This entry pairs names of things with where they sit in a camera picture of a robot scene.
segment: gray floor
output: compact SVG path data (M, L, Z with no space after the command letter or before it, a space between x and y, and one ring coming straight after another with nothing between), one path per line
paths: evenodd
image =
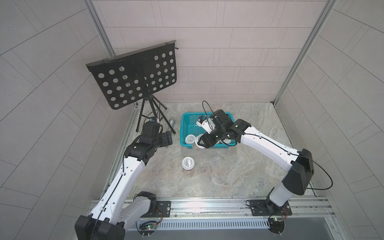
M173 145L162 147L150 158L130 194L140 191L156 193L158 197L229 197L266 196L285 176L279 165L260 152L238 144L228 149L193 150L180 145L180 121L185 112L203 112L201 103L166 103L164 114L176 118ZM280 119L270 103L212 103L212 109L223 109L234 119L243 119L262 133L291 146ZM150 113L145 104L144 114ZM128 142L139 135L133 130ZM181 162L190 156L195 167L186 171Z

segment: perforated black panel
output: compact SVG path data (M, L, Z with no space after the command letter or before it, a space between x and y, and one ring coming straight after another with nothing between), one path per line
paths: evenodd
M119 109L177 81L175 42L87 64L112 109Z

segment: tiled wall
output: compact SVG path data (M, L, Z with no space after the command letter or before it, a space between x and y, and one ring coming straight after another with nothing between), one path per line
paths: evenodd
M270 102L324 1L93 1L117 54L176 39L164 102Z
M70 239L100 196L132 111L85 67L106 56L81 0L0 1L0 239Z
M384 239L384 1L339 0L277 109L296 148L333 178L350 239ZM312 182L330 185L317 168Z

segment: marble floor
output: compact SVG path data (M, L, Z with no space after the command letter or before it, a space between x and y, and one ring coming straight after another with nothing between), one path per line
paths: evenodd
M203 112L201 103L165 103L164 114L176 119L172 134L173 144L157 150L137 178L130 193L133 197L140 191L155 193L158 197L231 197L266 196L286 172L270 158L253 148L237 144L227 149L188 149L180 145L180 121L185 112ZM214 111L223 109L233 114L234 119L243 119L262 133L291 146L283 125L271 103L211 103ZM143 114L151 112L148 103ZM136 133L136 124L129 136L131 143L141 132ZM161 122L164 129L167 125ZM181 162L192 157L195 166L186 171ZM306 195L313 195L307 190Z

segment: white wall tile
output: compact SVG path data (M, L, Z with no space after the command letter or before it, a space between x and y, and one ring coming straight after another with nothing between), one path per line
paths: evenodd
M299 87L292 95L311 125L325 113L324 108L304 82L300 83Z
M339 83L340 88L384 129L384 83L356 64Z
M327 150L323 146L316 132L313 130L311 124L308 122L304 113L300 113L299 116L293 121L296 126L298 133L300 134L307 150L312 153L312 159L316 161L324 154L327 153Z
M372 120L331 79L316 98L347 138L372 124Z
M229 48L232 28L174 28L179 48Z
M217 2L160 1L163 26L216 27Z
M75 160L71 159L68 156L65 156L63 160L61 161L61 164L66 166L67 168L70 168L74 170L75 172L81 174L81 172L84 169L84 166L81 165L80 163L76 162Z
M287 2L278 27L311 28L325 2Z
M106 122L103 113L94 108L73 141L67 156L85 166Z
M0 204L1 237L14 239L30 212L30 209Z
M331 118L316 133L348 184L373 175Z
M67 22L62 21L18 45L13 52L45 80L80 47Z
M242 67L238 82L273 82L278 67Z
M380 203L384 201L384 188L382 186L375 187L356 193L355 196L373 224L373 227L379 236L383 238L384 220L382 218L382 213L384 212L384 207Z
M297 75L311 91L319 83L324 74L325 73L308 56L304 58L297 70Z
M85 9L84 4L76 0L26 0L26 3L45 28Z
M11 0L0 3L0 54L37 34L36 29Z
M85 40L85 43L89 43L98 35L87 10L84 9L83 11L73 15L71 18Z
M256 67L261 53L261 48L222 48L218 65Z
M373 28L384 31L384 19L382 18L384 2L381 0L355 0L346 14Z
M232 82L216 85L216 94L247 94L251 83Z
M107 26L156 26L151 1L97 1Z
M233 28L231 48L278 48L286 28Z
M270 48L263 66L291 67L299 52L296 48Z
M356 146L362 141L372 137L376 133L380 132L381 129L374 123L369 125L368 127L364 128L361 132L357 133L353 137L351 137L349 142L352 144L352 146Z
M65 114L59 113L4 183L4 187L40 196L79 131L79 126Z
M355 146L356 151L360 154L381 184L384 184L384 176L382 174L382 169L384 168L382 160L382 154L384 152L382 147L383 141L384 133L379 132Z
M1 57L11 64L12 67L35 87L38 87L43 82L14 52L12 52L12 50L4 53Z
M107 151L96 144L67 204L80 208L85 207L88 196L97 178L96 172L98 173L100 171L106 155Z
M127 48L146 48L175 39L173 28L120 28Z
M342 51L361 26L361 22L332 11L319 35Z
M0 188L0 204L32 209L38 199L39 197L37 196L14 191L4 187Z
M340 82L355 64L348 56L319 36L308 51L308 56L336 83Z
M280 48L302 48L311 28L287 28Z
M180 48L176 52L178 67L205 67L213 65L213 48Z
M223 27L270 27L278 2L228 1Z
M370 28L359 43L348 54L353 60L374 76L384 81L384 33Z
M35 87L1 57L0 79L0 119L3 119Z
M380 182L377 180L375 176L371 176L371 177L364 178L360 181L351 183L349 185L349 188L353 193L357 193L357 192L362 192L367 189L371 189L378 186L381 186Z
M86 121L92 109L103 93L92 75L79 88L75 95L69 100L68 106Z
M223 94L221 97L222 102L257 102L258 94Z
M114 48L127 48L122 38L120 28L105 28L105 32Z
M77 217L69 217L61 215L53 229L49 239L52 240L68 240L74 229L74 224L77 221Z
M95 43L91 41L59 67L55 74L74 94L91 75L85 64L102 58Z
M349 230L351 231L354 238L374 238L379 237L377 234L375 228L370 226L363 226L363 227L350 227Z
M18 165L72 94L51 75L0 122L0 159Z
M262 83L257 82L253 90L253 94L277 94L280 90L281 83Z
M15 239L48 239L78 178L77 172L60 165Z
M232 82L234 67L194 67L194 82Z
M177 94L210 94L211 83L196 84L196 83L179 83L179 82L176 82L173 85L173 89L175 90L175 93L177 93Z
M338 171L338 167L336 167L335 163L329 161L322 167L330 176L332 176L333 186L329 189L329 192L336 202L337 208L344 217L347 226L357 227L369 224L367 216L343 179L343 176ZM329 177L324 171L321 170L319 172L325 181L325 185L330 186L331 181L329 180Z

